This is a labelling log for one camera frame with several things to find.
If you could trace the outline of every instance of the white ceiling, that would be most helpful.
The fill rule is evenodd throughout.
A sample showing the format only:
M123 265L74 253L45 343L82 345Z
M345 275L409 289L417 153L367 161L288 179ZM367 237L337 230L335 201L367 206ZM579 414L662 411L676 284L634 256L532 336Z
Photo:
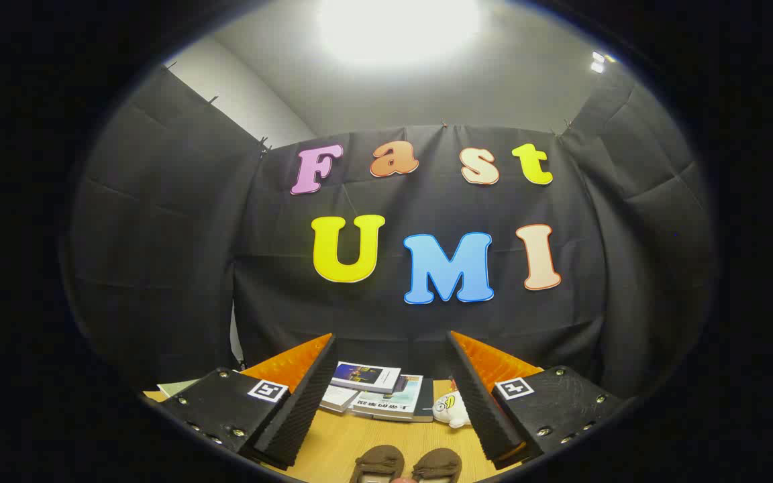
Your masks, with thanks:
M277 0L215 33L319 137L433 123L562 132L598 74L576 30L512 3L479 1L472 39L421 64L353 64L325 48L320 1ZM401 16L372 34L413 36Z

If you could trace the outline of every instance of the wooden table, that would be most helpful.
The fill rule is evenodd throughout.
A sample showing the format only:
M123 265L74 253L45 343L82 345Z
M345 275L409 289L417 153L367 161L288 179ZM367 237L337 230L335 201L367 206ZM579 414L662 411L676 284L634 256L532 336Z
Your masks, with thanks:
M435 381L435 399L448 391L449 381ZM145 395L158 401L166 398L159 391L145 391ZM460 483L484 480L515 467L494 470L494 465L482 453L476 432L469 426L454 430L438 421L381 421L356 416L350 410L334 413L325 409L315 413L293 467L282 471L263 466L309 483L344 483L350 478L354 460L378 444L392 444L405 456L402 476L410 476L419 458L438 447L448 447L461 456Z

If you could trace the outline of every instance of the blue letter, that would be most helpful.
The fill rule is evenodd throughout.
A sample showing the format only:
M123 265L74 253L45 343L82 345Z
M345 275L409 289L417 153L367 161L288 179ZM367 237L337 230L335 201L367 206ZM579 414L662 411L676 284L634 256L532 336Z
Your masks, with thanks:
M461 282L458 299L461 302L491 300L494 291L488 286L488 233L467 233L458 242L451 260L432 235L411 235L405 247L411 250L411 291L406 303L431 303L435 294L429 291L429 277L443 302L452 298L455 285Z

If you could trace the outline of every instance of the slipper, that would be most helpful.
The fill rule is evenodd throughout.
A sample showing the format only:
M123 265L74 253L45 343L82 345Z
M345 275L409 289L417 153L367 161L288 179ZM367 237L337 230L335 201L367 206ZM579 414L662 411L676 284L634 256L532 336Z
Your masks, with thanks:
M439 447L413 465L411 477L419 483L457 483L460 474L461 457L451 449Z
M405 456L389 444L372 447L356 458L350 483L389 483L405 471Z

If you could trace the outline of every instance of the white plush toy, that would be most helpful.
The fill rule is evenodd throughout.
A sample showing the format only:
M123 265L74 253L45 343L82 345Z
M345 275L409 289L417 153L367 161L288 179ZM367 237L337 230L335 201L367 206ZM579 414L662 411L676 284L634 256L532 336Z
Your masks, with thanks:
M448 423L450 428L470 425L467 408L464 407L464 400L458 391L449 392L435 401L432 412L435 413L435 419L442 423Z

